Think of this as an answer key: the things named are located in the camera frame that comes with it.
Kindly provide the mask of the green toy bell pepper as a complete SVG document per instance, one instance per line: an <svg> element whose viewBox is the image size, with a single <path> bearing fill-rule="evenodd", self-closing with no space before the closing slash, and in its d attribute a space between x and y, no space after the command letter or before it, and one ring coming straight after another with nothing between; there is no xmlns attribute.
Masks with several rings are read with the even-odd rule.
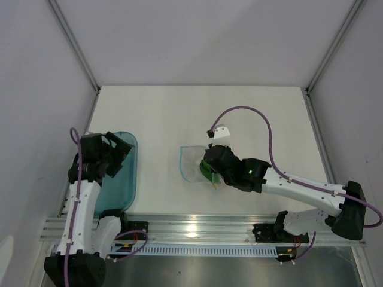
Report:
<svg viewBox="0 0 383 287"><path fill-rule="evenodd" d="M210 182L214 180L214 171L211 169L211 166L205 161L201 160L200 165L201 174Z"/></svg>

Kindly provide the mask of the clear zip top bag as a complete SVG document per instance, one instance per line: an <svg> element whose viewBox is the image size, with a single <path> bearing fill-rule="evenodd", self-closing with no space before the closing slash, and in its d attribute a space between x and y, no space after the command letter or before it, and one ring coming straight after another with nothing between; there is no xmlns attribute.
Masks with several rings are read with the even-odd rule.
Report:
<svg viewBox="0 0 383 287"><path fill-rule="evenodd" d="M210 185L212 183L208 181L200 172L200 162L203 160L205 151L208 148L203 145L189 145L180 147L179 157L179 170L182 178L190 184L205 184ZM224 182L220 177L220 184L217 189L224 187Z"/></svg>

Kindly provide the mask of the green toy chili pepper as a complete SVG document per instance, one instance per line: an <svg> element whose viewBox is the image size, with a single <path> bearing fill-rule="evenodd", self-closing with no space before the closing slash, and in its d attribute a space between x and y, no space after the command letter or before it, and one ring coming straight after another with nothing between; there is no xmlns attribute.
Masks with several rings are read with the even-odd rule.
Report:
<svg viewBox="0 0 383 287"><path fill-rule="evenodd" d="M220 177L217 173L211 173L211 183L215 189L218 188L220 184Z"/></svg>

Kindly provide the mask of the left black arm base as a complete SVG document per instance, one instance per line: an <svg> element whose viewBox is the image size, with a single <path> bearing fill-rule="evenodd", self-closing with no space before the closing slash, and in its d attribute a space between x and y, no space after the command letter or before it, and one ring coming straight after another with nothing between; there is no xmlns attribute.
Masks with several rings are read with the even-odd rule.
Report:
<svg viewBox="0 0 383 287"><path fill-rule="evenodd" d="M121 232L117 235L117 240L130 240L130 241L142 241L146 240L149 229L149 222L147 221L128 221L122 227Z"/></svg>

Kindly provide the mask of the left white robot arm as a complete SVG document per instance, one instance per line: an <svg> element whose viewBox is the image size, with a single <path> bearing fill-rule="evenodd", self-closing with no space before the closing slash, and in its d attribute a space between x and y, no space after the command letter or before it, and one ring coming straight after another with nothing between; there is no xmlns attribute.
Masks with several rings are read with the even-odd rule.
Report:
<svg viewBox="0 0 383 287"><path fill-rule="evenodd" d="M113 240L130 231L138 143L129 132L89 133L75 143L65 228L44 271L55 286L102 286Z"/></svg>

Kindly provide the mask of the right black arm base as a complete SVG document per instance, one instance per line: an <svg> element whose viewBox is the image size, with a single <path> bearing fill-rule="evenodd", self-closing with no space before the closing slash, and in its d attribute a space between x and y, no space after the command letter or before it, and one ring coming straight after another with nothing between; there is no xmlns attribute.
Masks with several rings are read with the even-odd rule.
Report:
<svg viewBox="0 0 383 287"><path fill-rule="evenodd" d="M254 224L252 233L257 243L309 243L308 234L292 235L275 224Z"/></svg>

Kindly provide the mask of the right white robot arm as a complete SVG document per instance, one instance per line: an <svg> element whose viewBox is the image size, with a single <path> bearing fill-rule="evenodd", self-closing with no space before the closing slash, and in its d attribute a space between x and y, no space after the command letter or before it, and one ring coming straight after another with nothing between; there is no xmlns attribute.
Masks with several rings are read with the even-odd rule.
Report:
<svg viewBox="0 0 383 287"><path fill-rule="evenodd" d="M363 238L365 197L357 182L349 181L345 186L306 183L278 172L266 161L239 159L222 145L209 147L203 160L228 186L244 192L283 196L313 207L303 212L281 211L273 224L255 224L257 242L291 243L300 239L307 243L308 234L318 231L331 231L348 240Z"/></svg>

